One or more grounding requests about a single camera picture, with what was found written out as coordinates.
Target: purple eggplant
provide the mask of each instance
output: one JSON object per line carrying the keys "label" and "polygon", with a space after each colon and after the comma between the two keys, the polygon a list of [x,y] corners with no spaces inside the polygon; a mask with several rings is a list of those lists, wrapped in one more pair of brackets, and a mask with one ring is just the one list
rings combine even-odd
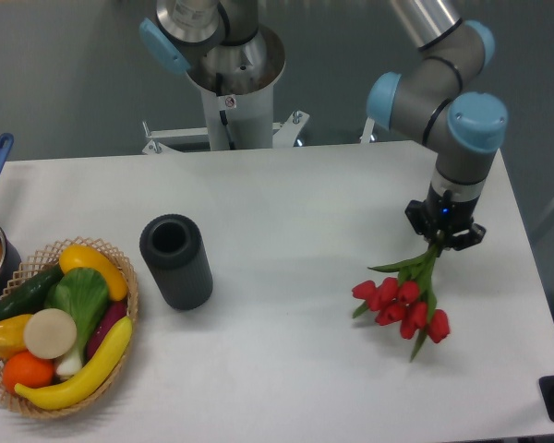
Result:
{"label": "purple eggplant", "polygon": [[89,342],[86,344],[86,359],[87,361],[92,358],[96,350],[101,346],[104,336],[107,335],[109,329],[120,320],[121,318],[127,315],[127,306],[125,302],[114,302],[112,303],[102,316],[99,326],[96,327],[92,336],[89,339]]}

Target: woven basket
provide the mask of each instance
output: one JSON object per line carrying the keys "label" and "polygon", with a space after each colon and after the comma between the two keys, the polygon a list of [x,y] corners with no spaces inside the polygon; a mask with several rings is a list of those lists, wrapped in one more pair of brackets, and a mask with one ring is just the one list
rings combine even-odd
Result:
{"label": "woven basket", "polygon": [[[136,320],[138,319],[138,279],[136,272],[127,257],[125,257],[119,249],[101,239],[92,240],[90,238],[85,239],[78,237],[74,240],[55,242],[52,245],[47,245],[43,250],[36,251],[33,256],[28,258],[27,262],[20,264],[18,270],[13,274],[12,280],[8,282],[8,285],[4,289],[1,298],[8,297],[13,289],[18,287],[26,279],[38,273],[40,270],[53,266],[53,264],[57,262],[62,251],[72,244],[92,246],[109,258],[109,260],[111,260],[121,270],[121,272],[123,272],[129,288],[127,294],[127,316],[131,318],[135,325]],[[91,405],[94,401],[101,397],[106,390],[109,389],[119,374],[121,367],[124,365],[130,347],[131,342],[127,346],[121,360],[113,369],[113,372],[111,372],[109,377],[104,380],[101,386],[96,389],[86,400],[80,401],[70,407],[55,411],[45,411],[18,395],[11,395],[8,393],[2,385],[2,370],[4,369],[5,361],[0,358],[0,404],[14,413],[20,413],[26,417],[38,419],[59,418],[76,413]]]}

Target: orange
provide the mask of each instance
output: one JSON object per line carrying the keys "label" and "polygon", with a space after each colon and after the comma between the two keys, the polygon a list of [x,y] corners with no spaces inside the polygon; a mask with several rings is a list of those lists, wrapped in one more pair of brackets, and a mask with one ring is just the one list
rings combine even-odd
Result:
{"label": "orange", "polygon": [[20,383],[29,388],[43,388],[52,384],[54,363],[37,358],[29,351],[17,353],[6,362],[2,371],[2,384],[11,394]]}

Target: red tulip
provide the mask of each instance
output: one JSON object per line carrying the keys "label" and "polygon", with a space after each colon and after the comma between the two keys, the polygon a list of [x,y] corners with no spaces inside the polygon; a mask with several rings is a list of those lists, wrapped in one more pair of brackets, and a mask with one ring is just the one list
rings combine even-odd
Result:
{"label": "red tulip", "polygon": [[428,336],[434,343],[439,343],[450,335],[450,321],[445,311],[436,309],[428,324]]}
{"label": "red tulip", "polygon": [[400,324],[400,335],[403,339],[410,340],[415,336],[416,326],[411,322],[408,317],[403,318],[403,322]]}
{"label": "red tulip", "polygon": [[376,283],[374,283],[372,280],[367,280],[363,283],[359,283],[355,288],[351,290],[351,292],[353,293],[354,298],[368,301],[376,294],[377,290],[378,288],[376,288]]}
{"label": "red tulip", "polygon": [[427,325],[427,304],[413,303],[406,310],[406,317],[400,325],[400,335],[403,339],[410,340],[415,336],[416,330],[424,328],[425,325]]}
{"label": "red tulip", "polygon": [[410,321],[415,328],[422,329],[427,325],[427,304],[425,302],[416,302],[408,306],[406,319]]}
{"label": "red tulip", "polygon": [[420,294],[421,290],[418,284],[416,284],[416,281],[405,281],[398,290],[398,301],[410,305],[416,301]]}
{"label": "red tulip", "polygon": [[381,304],[379,291],[376,291],[376,293],[369,300],[367,300],[367,306],[369,307],[369,310],[373,312],[378,312],[383,307],[386,307]]}
{"label": "red tulip", "polygon": [[398,279],[386,277],[379,286],[379,298],[382,305],[389,305],[398,294]]}
{"label": "red tulip", "polygon": [[404,317],[406,317],[406,306],[398,303],[392,303],[379,312],[376,317],[376,322],[380,326],[386,326],[400,321]]}

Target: yellow pepper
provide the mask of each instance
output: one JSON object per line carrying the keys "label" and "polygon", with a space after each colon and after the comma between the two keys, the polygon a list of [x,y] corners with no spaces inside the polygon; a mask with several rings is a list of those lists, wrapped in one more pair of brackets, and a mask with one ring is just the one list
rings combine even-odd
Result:
{"label": "yellow pepper", "polygon": [[65,274],[74,268],[97,270],[109,288],[109,298],[119,302],[126,298],[127,283],[121,271],[103,254],[90,246],[70,245],[59,256],[59,266]]}
{"label": "yellow pepper", "polygon": [[23,314],[0,321],[0,358],[8,360],[27,349],[23,332],[32,314]]}

